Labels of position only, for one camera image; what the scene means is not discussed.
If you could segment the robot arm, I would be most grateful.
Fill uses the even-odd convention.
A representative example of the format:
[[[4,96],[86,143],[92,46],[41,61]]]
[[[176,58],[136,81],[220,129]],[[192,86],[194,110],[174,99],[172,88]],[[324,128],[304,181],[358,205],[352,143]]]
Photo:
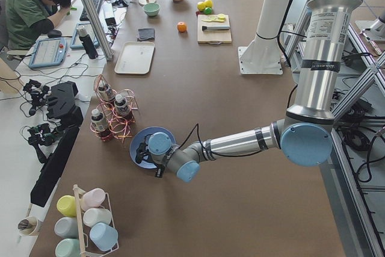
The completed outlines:
[[[264,0],[256,35],[241,48],[238,58],[243,74],[280,73],[280,33],[292,0]],[[243,157],[270,148],[281,149],[293,163],[316,166],[332,151],[331,130],[336,116],[330,110],[340,71],[352,12],[363,0],[307,0],[310,22],[305,30],[306,45],[294,103],[285,118],[265,127],[227,135],[189,146],[177,145],[164,132],[145,136],[137,149],[137,161],[153,163],[156,176],[165,169],[189,182],[200,163],[219,157]]]

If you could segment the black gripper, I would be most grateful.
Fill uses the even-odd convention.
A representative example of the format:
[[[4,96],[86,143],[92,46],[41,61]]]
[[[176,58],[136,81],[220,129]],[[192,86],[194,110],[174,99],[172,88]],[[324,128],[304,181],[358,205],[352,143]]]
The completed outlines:
[[[156,178],[162,178],[164,174],[164,170],[166,168],[166,165],[162,162],[157,163],[153,161],[153,164],[157,167],[156,172],[155,172],[155,177]]]

